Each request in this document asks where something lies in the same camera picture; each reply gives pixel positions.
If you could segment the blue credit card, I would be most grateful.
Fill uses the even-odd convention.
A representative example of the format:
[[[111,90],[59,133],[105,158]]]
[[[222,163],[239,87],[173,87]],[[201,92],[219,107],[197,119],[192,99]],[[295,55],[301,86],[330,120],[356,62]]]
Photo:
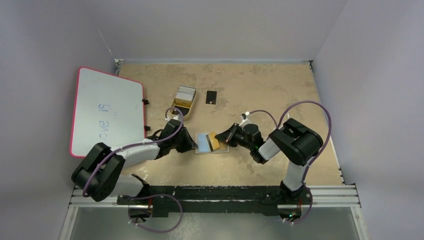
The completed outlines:
[[[207,138],[207,133],[198,133],[197,134],[197,152],[199,154],[210,153],[210,145]]]

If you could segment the beige leather card holder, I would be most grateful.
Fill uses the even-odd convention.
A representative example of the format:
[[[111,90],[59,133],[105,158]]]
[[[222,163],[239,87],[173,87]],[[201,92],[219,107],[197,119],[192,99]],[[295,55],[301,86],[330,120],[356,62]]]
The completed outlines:
[[[208,153],[198,153],[197,148],[195,149],[195,153],[196,153],[196,154],[217,154],[217,153],[229,153],[229,152],[230,152],[230,148],[229,148],[229,146],[228,146],[228,149],[227,149],[227,150],[225,150],[225,151],[215,150],[215,151],[208,152]]]

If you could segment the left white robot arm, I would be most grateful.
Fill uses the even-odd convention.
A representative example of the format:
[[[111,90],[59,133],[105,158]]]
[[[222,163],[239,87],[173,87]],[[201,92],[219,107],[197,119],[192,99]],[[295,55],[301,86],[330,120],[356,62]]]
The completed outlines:
[[[101,202],[109,196],[127,195],[138,205],[146,203],[147,183],[138,175],[124,175],[123,169],[158,160],[172,150],[185,153],[198,146],[183,122],[170,119],[163,129],[144,140],[115,150],[103,142],[95,144],[71,175],[82,196]]]

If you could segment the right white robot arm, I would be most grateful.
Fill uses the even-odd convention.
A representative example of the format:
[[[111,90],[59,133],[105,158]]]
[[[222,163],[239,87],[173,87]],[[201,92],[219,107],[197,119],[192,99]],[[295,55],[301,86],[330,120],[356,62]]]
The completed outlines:
[[[232,148],[244,147],[249,150],[252,159],[262,165],[278,153],[283,153],[288,159],[288,165],[280,184],[280,196],[288,204],[300,198],[307,166],[324,147],[324,141],[318,133],[294,118],[289,118],[282,127],[272,131],[266,140],[259,127],[248,119],[241,124],[234,123],[214,138]]]

